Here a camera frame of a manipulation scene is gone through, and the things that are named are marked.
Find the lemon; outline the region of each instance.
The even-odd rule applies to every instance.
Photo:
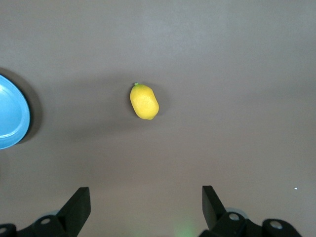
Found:
[[[154,92],[146,85],[135,83],[129,98],[135,113],[141,119],[152,120],[159,111],[159,104]]]

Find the plate rim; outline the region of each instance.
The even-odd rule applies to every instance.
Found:
[[[0,74],[0,85],[11,92],[13,95],[19,97],[17,103],[20,105],[22,111],[21,121],[16,129],[12,131],[13,134],[0,137],[0,150],[2,150],[16,145],[25,137],[30,128],[31,113],[29,103],[22,91],[11,80],[2,74]]]

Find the yellow lemon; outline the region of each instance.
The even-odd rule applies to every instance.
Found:
[[[152,120],[159,111],[154,92],[146,85],[135,83],[129,98],[135,113],[141,119]]]

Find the screw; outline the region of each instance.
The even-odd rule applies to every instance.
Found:
[[[3,234],[4,232],[6,232],[6,227],[0,228],[0,234]]]
[[[229,218],[232,220],[232,221],[239,221],[239,216],[235,213],[231,213],[229,214]]]
[[[283,226],[281,225],[281,223],[279,221],[271,221],[270,222],[270,225],[273,227],[273,228],[276,228],[278,230],[281,230],[283,228]]]
[[[42,225],[46,225],[48,222],[50,222],[50,219],[49,219],[49,218],[45,218],[45,219],[43,219],[40,223],[41,223]]]

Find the blue plate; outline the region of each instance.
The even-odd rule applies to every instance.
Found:
[[[30,109],[21,91],[0,75],[0,149],[25,136],[30,126]]]

